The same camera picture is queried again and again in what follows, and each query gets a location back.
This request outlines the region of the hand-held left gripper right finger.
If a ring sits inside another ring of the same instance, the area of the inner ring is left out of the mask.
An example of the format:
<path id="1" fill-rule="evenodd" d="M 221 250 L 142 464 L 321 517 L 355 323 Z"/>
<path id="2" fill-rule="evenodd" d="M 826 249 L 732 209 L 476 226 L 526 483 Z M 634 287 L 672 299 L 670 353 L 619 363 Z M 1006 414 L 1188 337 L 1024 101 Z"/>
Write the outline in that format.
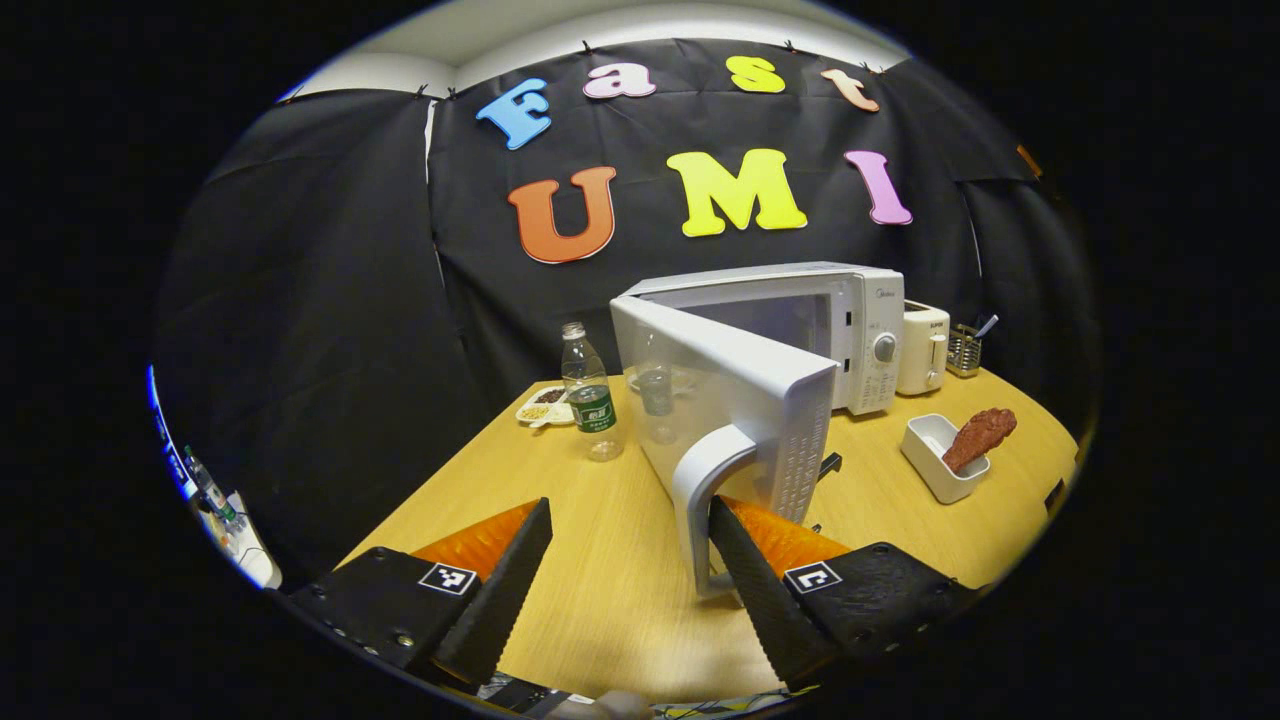
<path id="1" fill-rule="evenodd" d="M 791 691 L 909 653 L 987 592 L 888 542 L 851 550 L 722 495 L 710 501 L 709 537 L 774 674 Z"/>

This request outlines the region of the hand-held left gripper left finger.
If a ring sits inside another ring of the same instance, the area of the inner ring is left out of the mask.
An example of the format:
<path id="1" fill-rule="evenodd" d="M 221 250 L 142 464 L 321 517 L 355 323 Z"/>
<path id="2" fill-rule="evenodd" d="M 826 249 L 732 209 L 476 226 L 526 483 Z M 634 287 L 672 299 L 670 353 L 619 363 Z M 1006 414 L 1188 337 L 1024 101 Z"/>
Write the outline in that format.
<path id="1" fill-rule="evenodd" d="M 288 596 L 320 629 L 412 676 L 489 683 L 552 541 L 536 498 L 404 553 L 372 547 Z"/>

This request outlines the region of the white microwave oven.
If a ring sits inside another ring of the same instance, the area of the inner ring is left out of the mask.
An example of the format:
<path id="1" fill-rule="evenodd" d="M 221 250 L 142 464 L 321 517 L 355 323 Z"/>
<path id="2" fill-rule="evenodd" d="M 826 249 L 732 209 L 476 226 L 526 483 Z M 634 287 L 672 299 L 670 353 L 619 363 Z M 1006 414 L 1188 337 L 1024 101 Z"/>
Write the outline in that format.
<path id="1" fill-rule="evenodd" d="M 654 278 L 611 301 L 636 437 L 700 597 L 733 591 L 710 501 L 801 521 L 833 413 L 893 402 L 904 313 L 902 273 L 827 261 Z"/>

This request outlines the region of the brown chicken drumstick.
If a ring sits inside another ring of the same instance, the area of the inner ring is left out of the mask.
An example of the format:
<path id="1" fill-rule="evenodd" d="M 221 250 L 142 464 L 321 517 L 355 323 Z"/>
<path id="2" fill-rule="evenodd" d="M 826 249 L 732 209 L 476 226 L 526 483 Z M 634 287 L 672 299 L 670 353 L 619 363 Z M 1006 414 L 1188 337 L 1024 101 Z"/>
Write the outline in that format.
<path id="1" fill-rule="evenodd" d="M 956 433 L 943 452 L 942 461 L 959 477 L 968 465 L 998 447 L 1016 427 L 1018 418 L 1011 409 L 991 407 L 979 411 Z"/>

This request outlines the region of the white divided snack plate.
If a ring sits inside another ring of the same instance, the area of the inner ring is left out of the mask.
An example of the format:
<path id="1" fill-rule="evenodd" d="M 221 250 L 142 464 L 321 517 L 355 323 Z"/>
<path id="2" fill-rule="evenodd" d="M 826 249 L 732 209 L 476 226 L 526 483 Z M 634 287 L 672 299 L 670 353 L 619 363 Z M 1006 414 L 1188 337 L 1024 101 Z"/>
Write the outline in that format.
<path id="1" fill-rule="evenodd" d="M 576 424 L 573 410 L 566 398 L 563 386 L 547 387 L 534 393 L 515 413 L 517 421 L 526 427 L 571 427 Z"/>

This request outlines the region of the clear plastic water bottle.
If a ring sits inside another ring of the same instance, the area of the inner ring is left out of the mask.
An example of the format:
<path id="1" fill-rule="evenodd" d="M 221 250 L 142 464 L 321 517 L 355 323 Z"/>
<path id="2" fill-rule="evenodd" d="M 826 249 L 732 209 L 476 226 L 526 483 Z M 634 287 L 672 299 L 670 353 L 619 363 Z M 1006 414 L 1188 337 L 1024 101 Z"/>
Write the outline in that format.
<path id="1" fill-rule="evenodd" d="M 614 460 L 623 451 L 623 441 L 604 363 L 581 322 L 564 323 L 561 337 L 564 397 L 585 442 L 585 457 L 594 462 Z"/>

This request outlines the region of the white rectangular dish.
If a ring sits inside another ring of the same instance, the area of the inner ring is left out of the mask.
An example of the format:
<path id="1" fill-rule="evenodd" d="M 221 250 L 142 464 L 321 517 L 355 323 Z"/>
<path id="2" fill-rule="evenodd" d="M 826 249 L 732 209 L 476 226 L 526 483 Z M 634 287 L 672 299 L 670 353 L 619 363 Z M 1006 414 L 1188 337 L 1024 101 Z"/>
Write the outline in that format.
<path id="1" fill-rule="evenodd" d="M 991 469 L 987 456 L 980 456 L 956 473 L 943 461 L 945 452 L 954 443 L 959 429 L 940 414 L 915 416 L 908 420 L 900 450 L 942 505 L 956 503 L 968 497 Z"/>

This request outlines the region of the white toaster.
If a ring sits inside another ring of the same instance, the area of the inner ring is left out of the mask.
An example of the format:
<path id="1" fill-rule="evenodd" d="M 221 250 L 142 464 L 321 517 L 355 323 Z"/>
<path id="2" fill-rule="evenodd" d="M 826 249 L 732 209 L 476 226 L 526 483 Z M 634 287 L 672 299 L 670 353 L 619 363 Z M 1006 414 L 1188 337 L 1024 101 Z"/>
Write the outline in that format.
<path id="1" fill-rule="evenodd" d="M 925 395 L 942 387 L 946 378 L 950 320 L 950 314 L 942 309 L 911 300 L 904 301 L 897 395 Z"/>

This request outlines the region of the row of black cloth clips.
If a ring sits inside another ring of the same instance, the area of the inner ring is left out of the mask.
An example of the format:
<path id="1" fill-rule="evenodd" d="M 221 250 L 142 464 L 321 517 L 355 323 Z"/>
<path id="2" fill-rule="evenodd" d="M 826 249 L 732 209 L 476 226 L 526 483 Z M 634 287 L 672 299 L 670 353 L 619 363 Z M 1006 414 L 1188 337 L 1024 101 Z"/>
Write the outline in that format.
<path id="1" fill-rule="evenodd" d="M 503 44 L 490 51 L 483 53 L 470 61 L 457 65 L 442 63 L 442 68 L 430 78 L 426 92 L 438 97 L 449 97 L 477 83 L 502 76 L 532 63 L 544 61 L 561 55 L 585 55 L 596 59 L 608 53 L 621 51 L 623 47 L 639 46 L 641 44 L 664 44 L 666 38 L 649 37 L 617 37 L 613 44 L 605 41 L 604 35 L 591 38 L 580 38 L 570 35 L 567 38 L 534 38 L 532 36 L 518 42 Z M 818 56 L 841 61 L 855 67 L 869 67 L 870 72 L 884 72 L 913 55 L 904 47 L 881 46 L 872 44 L 868 38 L 851 35 L 833 35 L 831 37 L 809 37 L 797 33 L 788 33 L 768 37 L 733 37 L 730 44 L 746 44 L 751 47 L 769 47 L 781 53 L 791 53 L 805 56 Z"/>

